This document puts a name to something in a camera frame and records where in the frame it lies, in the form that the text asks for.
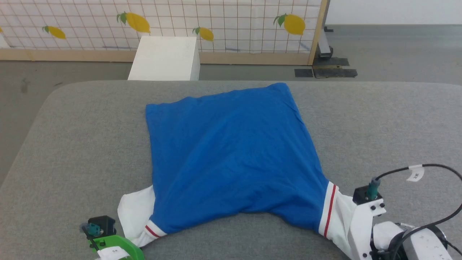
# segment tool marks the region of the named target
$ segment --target white sleeve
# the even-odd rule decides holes
[[[150,237],[145,231],[145,226],[154,211],[155,199],[152,185],[141,191],[125,194],[120,199],[117,214],[119,215],[123,233],[126,238],[138,247],[148,243],[144,243],[146,241],[145,237]]]
[[[332,240],[350,259],[353,259],[353,254],[348,232],[356,207],[353,197],[341,194],[338,186],[329,182],[318,232]]]

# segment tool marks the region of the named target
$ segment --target white label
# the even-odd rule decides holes
[[[409,170],[411,171],[411,176],[407,179],[407,181],[419,181],[424,176],[424,168],[421,164],[409,166]]]
[[[121,258],[130,256],[121,247],[109,247],[98,251],[101,260],[119,260]]]

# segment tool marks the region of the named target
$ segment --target wooden frame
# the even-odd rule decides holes
[[[222,53],[201,52],[202,64],[312,65],[328,0],[322,0],[310,53]],[[136,51],[129,50],[26,50],[0,49],[0,60],[133,62]]]

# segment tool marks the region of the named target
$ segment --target gray fabric surface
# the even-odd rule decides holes
[[[270,83],[92,81],[53,92],[0,188],[0,259],[96,258],[79,224],[99,215],[117,219],[121,196],[151,185],[145,105]],[[462,171],[461,86],[288,85],[325,175],[344,194],[374,175],[412,164],[443,163]],[[383,179],[388,213],[379,222],[425,224],[461,202],[462,184],[451,173],[427,169],[417,183],[406,182],[408,174]],[[440,226],[457,246],[461,220],[459,215]],[[320,235],[269,214],[240,214],[168,235],[144,254],[157,260],[346,258]]]

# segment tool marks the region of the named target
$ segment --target yellow lemon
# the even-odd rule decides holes
[[[199,34],[202,39],[213,42],[213,32],[211,30],[204,27],[197,27],[193,29],[193,32],[194,31],[196,34]]]
[[[59,28],[53,26],[44,26],[42,27],[42,31],[46,31],[47,33],[53,35],[56,38],[66,39],[66,35]]]
[[[274,18],[273,24],[278,21],[279,27],[284,24],[284,28],[290,34],[303,35],[305,30],[305,21],[293,14],[283,14]]]
[[[135,31],[151,33],[149,23],[144,17],[132,12],[123,12],[117,15],[117,22],[119,21],[119,17],[123,24],[126,25],[128,22],[128,25],[135,29]]]

